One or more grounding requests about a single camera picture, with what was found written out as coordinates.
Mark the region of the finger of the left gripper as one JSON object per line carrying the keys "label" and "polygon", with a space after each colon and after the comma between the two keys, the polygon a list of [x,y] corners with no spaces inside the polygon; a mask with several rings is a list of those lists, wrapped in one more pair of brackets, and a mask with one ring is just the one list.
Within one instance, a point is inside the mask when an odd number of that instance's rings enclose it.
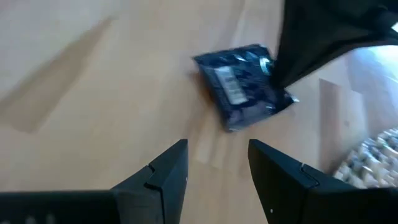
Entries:
{"label": "finger of the left gripper", "polygon": [[284,0],[272,82],[285,88],[343,54],[398,45],[398,0]]}

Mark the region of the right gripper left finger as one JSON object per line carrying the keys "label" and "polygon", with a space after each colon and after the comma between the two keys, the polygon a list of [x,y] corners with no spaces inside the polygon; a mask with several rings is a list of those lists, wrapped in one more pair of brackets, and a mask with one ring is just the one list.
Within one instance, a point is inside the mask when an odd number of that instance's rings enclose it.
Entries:
{"label": "right gripper left finger", "polygon": [[179,224],[188,178],[188,141],[181,139],[112,188],[121,224]]}

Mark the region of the purple foil tea packet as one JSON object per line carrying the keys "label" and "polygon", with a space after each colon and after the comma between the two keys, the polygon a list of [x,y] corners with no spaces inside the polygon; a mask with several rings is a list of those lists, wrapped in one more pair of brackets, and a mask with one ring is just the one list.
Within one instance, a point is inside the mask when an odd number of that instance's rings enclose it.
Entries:
{"label": "purple foil tea packet", "polygon": [[273,116],[298,102],[271,85],[274,60],[260,44],[209,52],[193,57],[228,132]]}

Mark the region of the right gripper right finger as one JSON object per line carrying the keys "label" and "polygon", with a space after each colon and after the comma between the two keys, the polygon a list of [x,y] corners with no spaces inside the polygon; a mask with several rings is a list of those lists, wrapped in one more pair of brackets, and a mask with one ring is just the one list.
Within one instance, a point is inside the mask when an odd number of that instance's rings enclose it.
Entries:
{"label": "right gripper right finger", "polygon": [[257,139],[249,140],[248,160],[268,224],[303,224],[306,203],[314,190],[352,189]]}

